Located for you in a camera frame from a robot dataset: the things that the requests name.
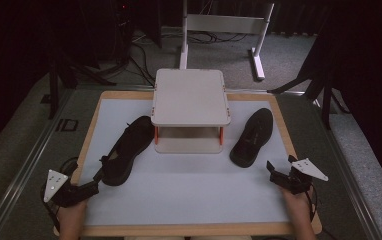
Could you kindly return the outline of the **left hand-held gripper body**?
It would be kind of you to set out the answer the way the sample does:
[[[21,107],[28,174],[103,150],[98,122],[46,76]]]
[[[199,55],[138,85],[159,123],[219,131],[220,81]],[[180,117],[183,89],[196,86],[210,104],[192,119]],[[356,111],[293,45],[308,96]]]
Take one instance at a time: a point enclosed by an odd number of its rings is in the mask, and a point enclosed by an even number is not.
[[[74,206],[99,193],[98,182],[91,181],[81,186],[71,183],[71,176],[49,170],[44,184],[43,202],[52,201],[61,207]]]

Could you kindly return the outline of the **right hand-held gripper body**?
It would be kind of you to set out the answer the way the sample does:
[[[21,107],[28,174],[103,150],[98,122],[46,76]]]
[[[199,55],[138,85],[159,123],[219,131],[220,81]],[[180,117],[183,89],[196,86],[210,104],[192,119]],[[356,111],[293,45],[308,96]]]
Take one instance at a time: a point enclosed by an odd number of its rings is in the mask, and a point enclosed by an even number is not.
[[[280,176],[271,176],[270,174],[272,183],[289,190],[292,194],[308,192],[312,184],[312,178],[325,182],[329,180],[328,176],[308,158],[292,163],[288,174],[281,173]]]

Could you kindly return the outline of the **black mesh shoe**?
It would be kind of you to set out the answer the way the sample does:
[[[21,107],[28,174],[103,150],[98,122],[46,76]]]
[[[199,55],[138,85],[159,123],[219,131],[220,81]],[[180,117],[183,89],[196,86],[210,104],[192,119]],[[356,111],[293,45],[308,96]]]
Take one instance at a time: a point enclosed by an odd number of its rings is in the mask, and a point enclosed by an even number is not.
[[[154,126],[149,116],[140,116],[129,124],[107,156],[110,160],[102,165],[102,181],[108,186],[119,186],[128,179],[135,158],[144,151],[154,138]]]
[[[241,168],[250,167],[273,132],[273,114],[261,108],[247,120],[240,138],[230,151],[230,160]]]

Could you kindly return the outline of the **white two-tier shoe rack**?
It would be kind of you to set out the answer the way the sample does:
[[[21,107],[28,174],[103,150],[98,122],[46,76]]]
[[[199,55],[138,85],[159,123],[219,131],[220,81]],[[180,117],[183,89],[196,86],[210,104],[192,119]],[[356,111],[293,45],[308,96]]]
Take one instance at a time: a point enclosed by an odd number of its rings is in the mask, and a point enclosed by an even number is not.
[[[223,73],[204,69],[160,69],[151,121],[159,153],[211,154],[223,147],[231,122]]]

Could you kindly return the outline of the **person's left hand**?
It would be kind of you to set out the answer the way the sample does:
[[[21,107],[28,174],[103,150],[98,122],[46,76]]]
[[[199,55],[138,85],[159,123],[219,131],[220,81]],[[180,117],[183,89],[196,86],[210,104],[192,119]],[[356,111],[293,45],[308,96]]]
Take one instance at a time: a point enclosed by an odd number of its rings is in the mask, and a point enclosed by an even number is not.
[[[80,231],[85,219],[87,200],[81,201],[74,206],[67,208],[60,207],[57,213],[60,223],[60,231]]]

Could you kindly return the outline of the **person's right hand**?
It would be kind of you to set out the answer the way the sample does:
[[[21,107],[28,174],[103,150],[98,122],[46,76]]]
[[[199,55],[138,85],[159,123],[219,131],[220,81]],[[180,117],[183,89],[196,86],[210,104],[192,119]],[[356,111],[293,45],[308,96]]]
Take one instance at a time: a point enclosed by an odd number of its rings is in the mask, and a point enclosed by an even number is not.
[[[288,215],[293,224],[310,223],[312,204],[310,203],[312,192],[292,194],[289,190],[281,188],[285,200]]]

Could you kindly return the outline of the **black floor plate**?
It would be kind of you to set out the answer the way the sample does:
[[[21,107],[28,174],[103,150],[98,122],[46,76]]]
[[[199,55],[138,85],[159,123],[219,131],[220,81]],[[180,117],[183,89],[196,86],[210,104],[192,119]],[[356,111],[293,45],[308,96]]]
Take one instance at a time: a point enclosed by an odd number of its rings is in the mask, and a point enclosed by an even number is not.
[[[74,132],[77,130],[79,122],[74,119],[60,119],[56,130],[61,132]]]

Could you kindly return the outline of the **black tripod stand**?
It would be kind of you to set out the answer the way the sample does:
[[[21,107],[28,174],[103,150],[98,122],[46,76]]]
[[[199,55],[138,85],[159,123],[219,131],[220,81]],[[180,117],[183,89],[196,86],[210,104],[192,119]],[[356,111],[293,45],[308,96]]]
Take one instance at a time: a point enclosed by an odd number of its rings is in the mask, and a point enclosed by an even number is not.
[[[313,70],[309,70],[306,73],[298,74],[298,76],[275,89],[268,90],[268,93],[271,94],[282,94],[287,90],[291,89],[294,86],[297,86],[307,80],[310,80],[310,84],[303,93],[303,96],[307,100],[315,101],[316,98],[323,94],[322,96],[322,106],[321,106],[321,119],[327,130],[331,129],[330,126],[330,110],[331,110],[331,102],[335,102],[339,109],[345,113],[348,113],[338,101],[338,98],[333,93],[333,73],[335,68],[331,64],[324,65],[319,68],[315,68]]]
[[[68,89],[74,89],[78,85],[78,80],[74,75],[74,70],[91,78],[93,81],[106,86],[114,86],[113,82],[103,79],[91,70],[88,70],[83,65],[75,62],[64,53],[59,55],[50,55],[49,60],[49,103],[50,113],[49,118],[53,119],[59,108],[59,87],[58,82],[62,81]]]

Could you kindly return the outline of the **white metal stand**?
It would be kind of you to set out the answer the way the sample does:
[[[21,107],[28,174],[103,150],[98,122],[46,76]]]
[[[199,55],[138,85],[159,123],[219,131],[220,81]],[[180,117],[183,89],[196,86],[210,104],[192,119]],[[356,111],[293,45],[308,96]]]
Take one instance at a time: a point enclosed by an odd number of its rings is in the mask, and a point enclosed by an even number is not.
[[[267,4],[262,17],[200,15],[188,12],[188,0],[182,0],[182,47],[180,53],[180,69],[186,69],[188,63],[188,32],[220,32],[235,34],[252,34],[258,36],[257,44],[251,49],[251,60],[257,81],[265,79],[262,65],[261,49],[268,30],[274,3]]]

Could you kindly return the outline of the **metal floor rail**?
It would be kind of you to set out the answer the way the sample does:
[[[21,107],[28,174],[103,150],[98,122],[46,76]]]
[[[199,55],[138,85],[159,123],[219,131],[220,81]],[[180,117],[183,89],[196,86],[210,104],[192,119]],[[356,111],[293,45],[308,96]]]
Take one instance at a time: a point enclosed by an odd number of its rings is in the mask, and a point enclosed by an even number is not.
[[[49,165],[43,161],[61,119],[30,96],[0,135],[0,240],[56,240],[41,204]]]
[[[333,110],[328,104],[314,105],[322,124],[329,124],[328,140],[334,150],[335,162],[353,208],[368,240],[382,240],[382,168],[364,133],[350,114]]]

